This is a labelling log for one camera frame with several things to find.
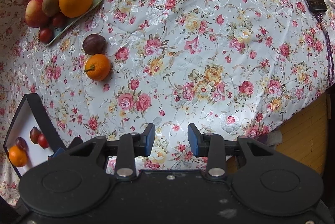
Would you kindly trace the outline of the red tomato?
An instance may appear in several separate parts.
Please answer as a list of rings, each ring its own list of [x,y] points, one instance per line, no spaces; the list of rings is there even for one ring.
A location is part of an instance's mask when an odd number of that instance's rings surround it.
[[[45,137],[44,134],[40,134],[37,140],[37,143],[42,147],[43,149],[49,148],[49,143]]]

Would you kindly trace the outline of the dark plum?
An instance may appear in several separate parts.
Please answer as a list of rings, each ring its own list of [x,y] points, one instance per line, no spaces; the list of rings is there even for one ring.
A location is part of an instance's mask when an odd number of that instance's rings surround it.
[[[26,150],[27,149],[27,143],[22,137],[17,137],[15,139],[15,145],[20,149],[20,150]]]
[[[39,141],[39,136],[41,135],[41,131],[37,128],[37,127],[33,127],[30,130],[30,140],[34,143],[34,144],[38,144]]]
[[[106,39],[99,34],[90,34],[83,43],[82,48],[86,54],[102,54],[106,47]]]

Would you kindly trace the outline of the mandarin without stem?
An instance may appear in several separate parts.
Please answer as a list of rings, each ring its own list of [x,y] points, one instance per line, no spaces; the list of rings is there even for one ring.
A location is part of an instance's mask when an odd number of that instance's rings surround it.
[[[24,167],[28,162],[26,152],[16,145],[9,149],[9,160],[15,167]]]

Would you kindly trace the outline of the mandarin with stem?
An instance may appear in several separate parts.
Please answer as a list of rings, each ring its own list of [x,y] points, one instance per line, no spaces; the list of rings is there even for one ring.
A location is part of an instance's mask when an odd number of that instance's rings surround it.
[[[103,54],[91,56],[85,65],[84,72],[94,81],[104,80],[111,71],[111,62]]]

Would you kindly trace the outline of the black box white inside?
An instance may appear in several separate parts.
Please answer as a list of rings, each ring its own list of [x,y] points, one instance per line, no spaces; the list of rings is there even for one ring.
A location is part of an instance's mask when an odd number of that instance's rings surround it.
[[[30,140],[30,130],[37,127],[45,135],[49,148],[43,149],[39,144]],[[25,150],[28,162],[24,167],[15,167],[9,160],[9,149],[15,146],[15,139],[22,137],[27,143]],[[25,94],[19,103],[14,117],[5,136],[3,148],[11,166],[18,177],[22,177],[28,170],[47,161],[58,148],[66,149],[63,141],[56,132],[38,94]]]

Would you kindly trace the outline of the floral tablecloth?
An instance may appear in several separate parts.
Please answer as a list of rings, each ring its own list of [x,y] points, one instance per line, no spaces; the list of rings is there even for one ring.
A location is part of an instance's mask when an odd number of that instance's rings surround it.
[[[156,127],[149,169],[203,167],[186,139],[195,124],[226,139],[268,134],[329,86],[326,39],[305,0],[103,0],[44,46],[29,0],[1,0],[1,137],[24,94],[39,94],[68,145]],[[111,71],[84,72],[90,34]]]

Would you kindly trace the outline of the left cherry tomato on plate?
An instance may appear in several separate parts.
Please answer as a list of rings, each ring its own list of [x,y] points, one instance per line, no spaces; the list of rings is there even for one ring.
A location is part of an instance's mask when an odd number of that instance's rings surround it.
[[[39,41],[44,43],[44,44],[48,44],[49,42],[51,42],[53,38],[53,30],[45,27],[45,28],[41,28],[39,30]]]

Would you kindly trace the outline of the cherry tomato on plate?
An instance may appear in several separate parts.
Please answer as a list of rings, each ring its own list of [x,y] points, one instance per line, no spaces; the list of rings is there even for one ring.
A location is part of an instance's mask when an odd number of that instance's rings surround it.
[[[49,42],[51,42],[53,38],[53,30],[45,27],[45,28],[41,28],[39,30],[39,41],[44,43],[44,44],[48,44]]]
[[[64,25],[66,25],[66,22],[66,16],[61,12],[55,14],[52,18],[52,26],[56,28],[62,28]]]

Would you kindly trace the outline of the middle cherry tomato on plate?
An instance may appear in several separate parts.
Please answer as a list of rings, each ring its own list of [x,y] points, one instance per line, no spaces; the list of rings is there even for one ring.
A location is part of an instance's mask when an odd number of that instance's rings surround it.
[[[62,28],[64,25],[66,25],[66,22],[66,16],[61,12],[55,14],[52,18],[52,26],[56,28]]]

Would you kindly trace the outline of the red apple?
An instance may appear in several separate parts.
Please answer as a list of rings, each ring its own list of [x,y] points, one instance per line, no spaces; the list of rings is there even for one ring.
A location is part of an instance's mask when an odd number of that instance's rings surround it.
[[[24,13],[25,23],[32,28],[46,26],[49,17],[42,10],[43,0],[30,0]]]

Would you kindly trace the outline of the front kiwi on plate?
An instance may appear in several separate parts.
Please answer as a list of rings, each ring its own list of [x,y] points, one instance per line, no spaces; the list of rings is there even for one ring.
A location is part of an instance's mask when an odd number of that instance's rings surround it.
[[[56,13],[60,12],[59,0],[43,0],[42,11],[48,17],[53,17]]]

